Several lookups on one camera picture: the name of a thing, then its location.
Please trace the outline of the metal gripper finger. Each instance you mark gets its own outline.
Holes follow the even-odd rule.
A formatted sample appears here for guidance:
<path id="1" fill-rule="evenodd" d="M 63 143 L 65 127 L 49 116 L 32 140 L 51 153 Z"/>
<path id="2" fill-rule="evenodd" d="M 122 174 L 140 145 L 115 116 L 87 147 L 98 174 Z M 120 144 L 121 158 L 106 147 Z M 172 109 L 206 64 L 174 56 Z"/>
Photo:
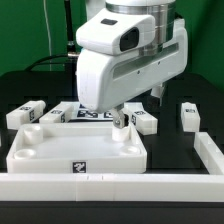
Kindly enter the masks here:
<path id="1" fill-rule="evenodd" d="M 124 128 L 128 125 L 129 117 L 119 108 L 113 108 L 111 110 L 113 116 L 113 125 L 116 128 Z"/>
<path id="2" fill-rule="evenodd" d="M 164 90 L 165 86 L 163 84 L 155 86 L 151 90 L 151 96 L 155 98 L 161 98 L 163 96 Z"/>

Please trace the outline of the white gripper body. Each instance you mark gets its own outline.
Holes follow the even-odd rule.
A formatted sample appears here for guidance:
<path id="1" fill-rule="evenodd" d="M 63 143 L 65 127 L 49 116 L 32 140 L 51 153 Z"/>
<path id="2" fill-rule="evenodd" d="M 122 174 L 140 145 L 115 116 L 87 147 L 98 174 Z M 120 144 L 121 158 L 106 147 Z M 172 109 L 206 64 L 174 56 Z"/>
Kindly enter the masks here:
<path id="1" fill-rule="evenodd" d="M 187 64 L 185 21 L 176 19 L 173 38 L 154 56 L 134 50 L 109 56 L 83 49 L 77 63 L 79 102 L 103 113 L 182 73 Z"/>

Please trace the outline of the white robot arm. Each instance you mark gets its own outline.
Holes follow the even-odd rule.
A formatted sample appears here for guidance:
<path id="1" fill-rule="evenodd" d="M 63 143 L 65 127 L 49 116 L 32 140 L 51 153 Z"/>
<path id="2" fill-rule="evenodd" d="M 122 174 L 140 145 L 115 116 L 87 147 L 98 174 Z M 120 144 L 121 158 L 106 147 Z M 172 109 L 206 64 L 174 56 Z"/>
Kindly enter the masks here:
<path id="1" fill-rule="evenodd" d="M 124 128 L 123 104 L 182 73 L 187 64 L 185 20 L 176 0 L 106 0 L 76 32 L 80 103 L 113 116 Z"/>

